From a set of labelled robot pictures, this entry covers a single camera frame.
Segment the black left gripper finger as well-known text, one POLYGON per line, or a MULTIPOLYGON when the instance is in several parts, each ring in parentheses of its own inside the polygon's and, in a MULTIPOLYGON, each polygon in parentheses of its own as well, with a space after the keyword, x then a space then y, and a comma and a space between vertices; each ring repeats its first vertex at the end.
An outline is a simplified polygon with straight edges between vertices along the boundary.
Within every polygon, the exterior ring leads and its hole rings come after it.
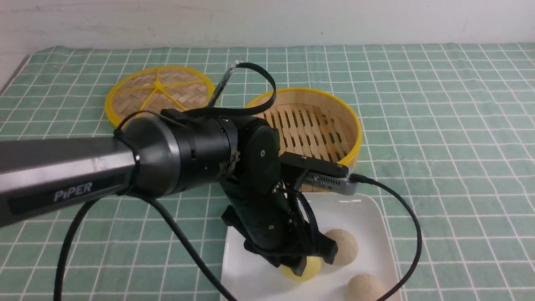
POLYGON ((305 255, 268 255, 267 261, 275 268, 288 268, 291 274, 302 276, 307 259, 305 255))
POLYGON ((320 239, 320 257, 329 265, 334 265, 334 260, 338 252, 336 241, 331 238, 320 239))

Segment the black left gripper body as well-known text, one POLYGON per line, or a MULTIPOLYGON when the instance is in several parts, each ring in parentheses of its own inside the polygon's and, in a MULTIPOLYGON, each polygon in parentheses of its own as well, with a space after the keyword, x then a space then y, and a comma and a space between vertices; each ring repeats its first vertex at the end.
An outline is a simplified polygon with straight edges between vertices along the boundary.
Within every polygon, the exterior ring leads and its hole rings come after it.
POLYGON ((328 237, 320 232, 301 192, 277 184, 259 193, 237 180, 223 181, 221 186, 230 202, 222 220, 243 236, 245 250, 266 261, 268 255, 320 257, 320 239, 328 237))

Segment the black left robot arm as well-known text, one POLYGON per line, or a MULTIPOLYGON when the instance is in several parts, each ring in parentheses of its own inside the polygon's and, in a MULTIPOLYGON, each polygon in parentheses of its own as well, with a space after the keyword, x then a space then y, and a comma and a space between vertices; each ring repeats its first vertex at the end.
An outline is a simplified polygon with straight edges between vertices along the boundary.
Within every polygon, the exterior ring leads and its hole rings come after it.
POLYGON ((332 162, 280 156, 279 133, 252 108, 163 109, 127 116, 112 136, 1 143, 1 226, 116 194, 155 200, 220 183, 222 219, 244 248, 301 275, 308 257, 333 263, 336 242, 319 229, 300 192, 308 171, 336 174, 332 162))

